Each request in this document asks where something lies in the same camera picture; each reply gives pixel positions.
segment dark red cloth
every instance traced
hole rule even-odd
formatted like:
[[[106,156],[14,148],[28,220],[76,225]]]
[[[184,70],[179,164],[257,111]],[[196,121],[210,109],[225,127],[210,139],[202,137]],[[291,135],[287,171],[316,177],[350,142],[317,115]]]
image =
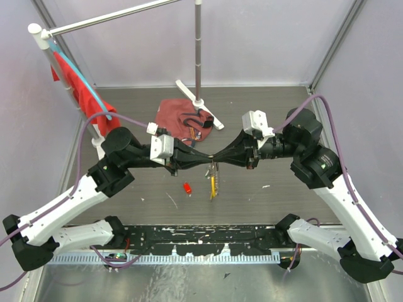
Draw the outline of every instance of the dark red cloth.
[[[196,112],[189,99],[164,99],[159,105],[156,123],[193,147],[211,132],[213,119],[207,111],[200,109]]]
[[[85,84],[80,80],[79,76],[70,68],[69,64],[67,64],[58,53],[54,52],[54,55],[60,65],[60,68],[62,69],[63,76],[65,77],[67,83],[73,88],[73,96],[80,105],[82,112],[84,112],[88,118],[95,113],[102,112],[102,108],[99,106],[98,102],[89,92]],[[52,75],[54,81],[59,80],[53,69]],[[109,112],[116,113],[116,109],[114,107],[109,105],[104,100],[103,103]],[[102,136],[106,136],[106,134],[111,132],[112,129],[120,126],[118,118],[112,117],[112,120],[108,120],[105,115],[93,119],[91,123],[98,125],[99,132],[101,132]]]

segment concrete floor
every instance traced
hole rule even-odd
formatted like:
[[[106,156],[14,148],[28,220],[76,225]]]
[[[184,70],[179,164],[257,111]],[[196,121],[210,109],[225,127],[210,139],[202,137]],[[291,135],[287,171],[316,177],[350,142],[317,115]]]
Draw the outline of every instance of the concrete floor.
[[[143,122],[154,121],[162,99],[183,98],[176,88],[100,89],[99,93],[119,113]],[[197,150],[213,154],[239,134],[241,116],[246,111],[260,109],[266,112],[269,126],[277,126],[290,109],[306,99],[307,91],[304,87],[212,87],[203,88],[201,95],[225,125],[223,130],[214,129],[205,141],[196,144]],[[142,128],[126,122],[122,125],[141,143],[150,142]],[[97,161],[89,136],[85,138],[82,159],[83,174]],[[213,202],[209,200],[210,182],[205,178],[207,165],[180,171],[178,177],[170,176],[165,169],[132,169],[133,183],[72,223],[92,223],[117,215],[124,224],[274,224],[289,213],[338,223],[329,207],[293,175],[290,162],[264,160],[251,171],[221,164],[219,196]],[[184,182],[192,187],[190,197],[183,190]]]

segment white wall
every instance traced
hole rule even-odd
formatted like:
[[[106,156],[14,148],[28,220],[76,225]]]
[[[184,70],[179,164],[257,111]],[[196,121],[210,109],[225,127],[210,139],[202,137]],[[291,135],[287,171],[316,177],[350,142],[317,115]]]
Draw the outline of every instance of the white wall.
[[[380,221],[403,237],[403,2],[368,0],[319,83],[347,167]],[[403,270],[402,261],[394,262]],[[403,276],[382,284],[401,301]]]
[[[49,64],[26,29],[38,20],[29,1],[7,1],[0,10],[1,219],[27,214],[55,197],[78,123],[65,91],[53,83]],[[1,225],[0,237],[4,236]],[[22,270],[10,242],[0,254],[3,287]],[[13,301],[16,289],[0,293],[0,301]]]
[[[60,26],[147,0],[44,2]],[[310,83],[352,2],[204,0],[202,83]],[[66,37],[97,86],[172,86],[194,84],[194,32],[194,0],[182,0]]]

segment folded cloth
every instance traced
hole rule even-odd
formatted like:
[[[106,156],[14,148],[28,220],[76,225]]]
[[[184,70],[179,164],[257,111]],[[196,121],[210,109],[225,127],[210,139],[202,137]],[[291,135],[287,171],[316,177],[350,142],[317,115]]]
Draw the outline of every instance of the folded cloth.
[[[93,95],[89,92],[88,88],[85,84],[80,80],[78,75],[70,68],[69,64],[57,53],[54,52],[55,58],[62,69],[63,76],[66,79],[67,83],[73,88],[73,96],[80,105],[82,112],[85,113],[87,118],[95,113],[102,112],[102,108],[99,106],[98,102],[95,100]],[[57,74],[52,69],[52,75],[54,81],[58,81],[59,78]],[[109,105],[107,102],[103,101],[106,109],[109,112],[115,112],[116,109]],[[105,115],[99,116],[91,121],[92,124],[97,124],[99,128],[99,132],[102,136],[106,136],[112,129],[115,129],[120,126],[120,122],[118,118],[112,117],[111,120],[108,120]]]
[[[197,112],[189,99],[164,99],[159,105],[156,123],[173,137],[194,147],[211,132],[214,117],[207,111]]]

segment blue tube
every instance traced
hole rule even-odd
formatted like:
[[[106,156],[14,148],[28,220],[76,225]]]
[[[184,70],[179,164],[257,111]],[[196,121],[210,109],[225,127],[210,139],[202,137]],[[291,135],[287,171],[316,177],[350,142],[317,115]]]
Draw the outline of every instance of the blue tube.
[[[77,76],[80,78],[80,80],[88,88],[89,92],[93,95],[93,97],[95,98],[98,105],[102,108],[102,110],[104,112],[108,112],[108,110],[106,109],[102,100],[99,98],[99,96],[97,95],[95,90],[91,87],[91,85],[89,85],[88,81],[82,75],[82,73],[78,70],[78,68],[76,66],[74,66],[74,64],[70,61],[70,59],[66,57],[66,55],[61,51],[61,49],[55,43],[53,43],[52,41],[48,41],[48,44],[49,44],[50,49],[52,49],[53,52],[57,52],[63,58],[63,60],[65,60],[65,62],[67,64],[69,64],[70,68],[77,74]],[[112,120],[112,117],[110,115],[107,115],[106,118],[108,120]]]

